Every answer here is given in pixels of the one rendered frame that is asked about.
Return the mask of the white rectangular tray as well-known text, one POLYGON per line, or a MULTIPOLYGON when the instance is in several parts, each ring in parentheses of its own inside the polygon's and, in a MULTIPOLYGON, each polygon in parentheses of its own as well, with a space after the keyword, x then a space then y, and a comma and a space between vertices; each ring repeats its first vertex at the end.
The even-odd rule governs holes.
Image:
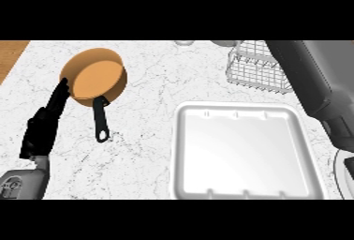
POLYGON ((324 200, 296 110, 274 103, 187 101, 174 112, 175 200, 324 200))

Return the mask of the white round plate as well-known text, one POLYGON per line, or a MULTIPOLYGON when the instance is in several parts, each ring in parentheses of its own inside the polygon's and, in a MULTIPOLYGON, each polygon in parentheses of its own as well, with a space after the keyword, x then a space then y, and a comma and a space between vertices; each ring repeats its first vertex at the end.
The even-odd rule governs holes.
POLYGON ((354 153, 337 151, 333 170, 340 196, 345 200, 354 200, 354 153))

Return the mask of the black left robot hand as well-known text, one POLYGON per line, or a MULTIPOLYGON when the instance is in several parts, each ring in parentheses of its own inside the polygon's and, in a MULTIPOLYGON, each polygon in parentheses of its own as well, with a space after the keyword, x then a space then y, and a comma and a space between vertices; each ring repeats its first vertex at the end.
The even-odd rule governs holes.
POLYGON ((28 120, 19 157, 47 156, 56 141, 57 121, 69 97, 67 79, 63 78, 54 88, 48 103, 41 107, 28 120))

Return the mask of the pale grey round object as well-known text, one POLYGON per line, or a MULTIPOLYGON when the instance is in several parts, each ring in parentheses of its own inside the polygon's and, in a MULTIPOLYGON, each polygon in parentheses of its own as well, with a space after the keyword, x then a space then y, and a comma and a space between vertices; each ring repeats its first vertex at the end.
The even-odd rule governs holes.
POLYGON ((241 44, 244 40, 210 40, 210 42, 219 47, 234 47, 241 44))

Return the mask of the brown wooden panel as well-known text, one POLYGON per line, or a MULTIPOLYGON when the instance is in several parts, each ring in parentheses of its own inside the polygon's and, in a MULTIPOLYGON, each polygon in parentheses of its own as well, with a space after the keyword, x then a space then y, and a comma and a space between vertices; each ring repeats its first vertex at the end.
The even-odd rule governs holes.
POLYGON ((28 44, 28 40, 0 40, 0 84, 11 71, 28 44))

